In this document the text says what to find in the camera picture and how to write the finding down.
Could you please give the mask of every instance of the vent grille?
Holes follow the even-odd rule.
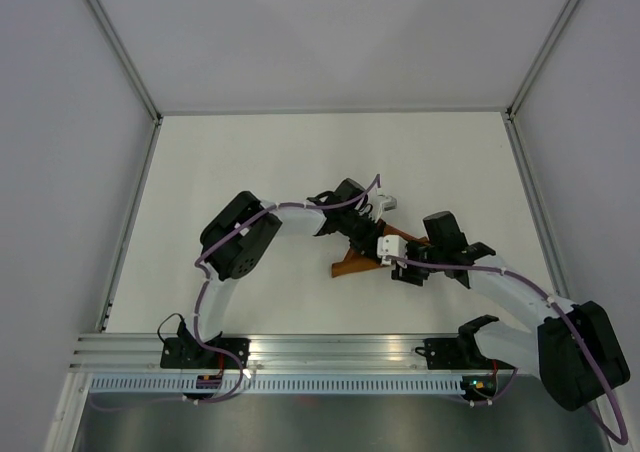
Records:
[[[222,381],[219,392],[233,388],[237,375]],[[243,380],[241,390],[254,394],[460,395],[460,375],[257,375]],[[206,393],[196,375],[97,374],[91,392]]]

